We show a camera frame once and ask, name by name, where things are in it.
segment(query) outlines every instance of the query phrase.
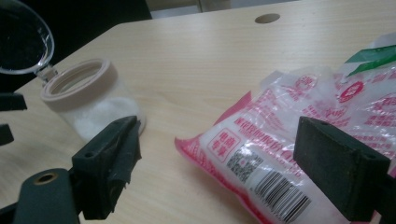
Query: clear lid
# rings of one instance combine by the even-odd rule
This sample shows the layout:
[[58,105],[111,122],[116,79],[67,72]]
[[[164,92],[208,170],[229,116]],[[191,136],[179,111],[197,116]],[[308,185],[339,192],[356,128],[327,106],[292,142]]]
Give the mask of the clear lid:
[[36,74],[53,51],[50,28],[38,14],[17,0],[0,0],[0,73]]

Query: plastic jar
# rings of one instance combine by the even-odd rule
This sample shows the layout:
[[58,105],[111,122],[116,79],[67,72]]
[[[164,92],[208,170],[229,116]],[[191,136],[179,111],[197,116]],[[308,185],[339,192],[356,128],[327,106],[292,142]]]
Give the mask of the plastic jar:
[[145,116],[109,60],[67,69],[45,85],[41,99],[87,142],[115,119],[135,115],[141,122],[139,133],[145,127]]

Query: plastic bag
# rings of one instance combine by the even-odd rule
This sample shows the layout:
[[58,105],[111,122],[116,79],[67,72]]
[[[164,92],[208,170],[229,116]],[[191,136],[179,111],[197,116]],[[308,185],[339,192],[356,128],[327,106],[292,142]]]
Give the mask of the plastic bag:
[[325,67],[274,72],[253,101],[246,95],[206,133],[175,144],[261,223],[348,223],[292,159],[298,119],[328,121],[394,159],[395,85],[393,64],[347,79]]

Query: light wood tabletop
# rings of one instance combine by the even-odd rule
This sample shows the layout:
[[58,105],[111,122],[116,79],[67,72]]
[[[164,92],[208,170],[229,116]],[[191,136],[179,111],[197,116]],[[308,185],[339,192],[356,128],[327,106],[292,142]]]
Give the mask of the light wood tabletop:
[[[256,23],[276,13],[277,21]],[[143,159],[105,221],[83,223],[256,223],[236,197],[184,159],[175,137],[209,129],[219,115],[275,70],[310,65],[336,70],[380,35],[396,31],[394,0],[303,0],[120,24],[55,65],[113,62],[147,116]],[[0,147],[0,207],[21,183],[71,167],[85,143],[40,99],[37,79],[18,92],[25,111],[2,112],[15,141]]]

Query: hole in table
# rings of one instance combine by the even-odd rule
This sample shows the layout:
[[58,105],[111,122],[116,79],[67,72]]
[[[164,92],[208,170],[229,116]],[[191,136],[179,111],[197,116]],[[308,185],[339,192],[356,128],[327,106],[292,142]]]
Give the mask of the hole in table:
[[270,23],[273,21],[277,21],[277,20],[279,20],[279,18],[280,18],[279,14],[270,13],[270,14],[265,14],[265,15],[262,15],[262,16],[256,18],[255,22],[264,24],[264,23]]

